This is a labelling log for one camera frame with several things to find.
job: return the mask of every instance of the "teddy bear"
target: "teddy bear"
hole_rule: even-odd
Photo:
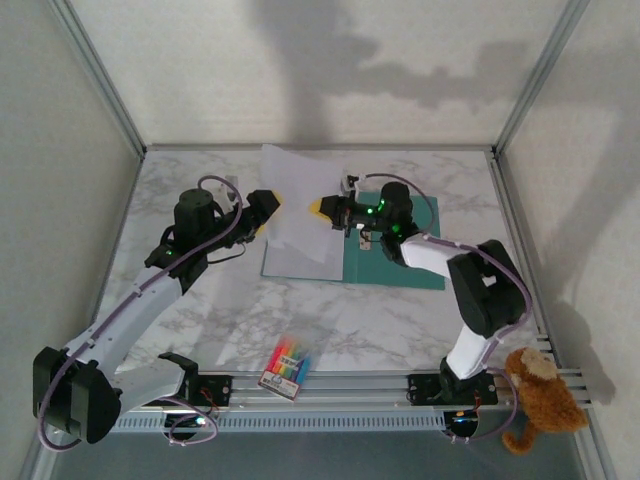
[[[575,432],[588,425],[555,364],[538,350],[526,347],[511,352],[506,372],[528,417],[520,439],[511,432],[502,435],[502,443],[511,453],[528,453],[539,433]]]

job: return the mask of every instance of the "green folder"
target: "green folder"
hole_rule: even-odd
[[[439,237],[438,200],[435,197],[429,197],[429,199],[436,214],[431,234]],[[377,205],[379,201],[380,193],[361,192],[358,196],[359,203]],[[426,226],[431,220],[429,207],[420,196],[412,196],[411,201],[413,202],[414,222],[418,227]],[[343,283],[444,290],[444,277],[427,270],[401,267],[389,261],[382,252],[379,243],[372,243],[370,250],[361,250],[359,233],[354,229],[351,236],[344,239]],[[372,240],[379,239],[379,233],[372,233]]]

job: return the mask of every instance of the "white paper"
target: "white paper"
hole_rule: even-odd
[[[293,247],[277,248],[269,244],[264,254],[262,274],[267,277],[301,278],[307,280],[342,280],[344,240],[335,245],[324,262],[316,262]]]
[[[305,158],[273,145],[262,147],[262,186],[277,192],[282,200],[280,208],[266,226],[269,246],[263,272],[265,275],[269,275],[266,260],[271,259],[269,271],[272,271],[272,267],[277,267],[279,272],[289,272],[277,275],[322,278],[317,275],[324,271],[330,273],[331,279],[335,280],[335,272],[338,270],[335,256],[339,254],[339,273],[342,279],[344,233],[333,230],[328,220],[321,219],[309,210],[316,200],[340,193],[342,172],[342,167],[334,163]],[[284,252],[269,254],[271,248]],[[290,265],[285,267],[283,262],[289,248],[293,249],[289,252],[290,258],[295,257],[298,262],[289,259],[286,263]]]

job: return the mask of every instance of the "pack of markers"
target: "pack of markers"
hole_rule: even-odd
[[[311,368],[311,348],[299,338],[283,335],[274,348],[258,385],[289,400],[295,400]]]

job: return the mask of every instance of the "marble surface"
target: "marble surface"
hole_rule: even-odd
[[[509,238],[483,152],[312,151],[351,173],[406,176],[438,198],[442,236],[469,243]],[[156,151],[145,159],[110,273],[101,311],[114,305],[163,230],[184,190],[205,174],[236,175],[246,195],[259,188],[260,151]],[[384,180],[369,180],[379,189]],[[217,188],[214,182],[205,184]],[[265,239],[239,259],[210,267],[187,294],[144,333],[124,360],[126,370],[164,351],[188,356],[201,370],[261,370],[277,338],[298,333],[317,347],[317,370],[434,369],[462,327],[454,294],[445,291],[347,285],[260,276]],[[222,257],[225,250],[210,258]],[[534,344],[533,320],[492,357]]]

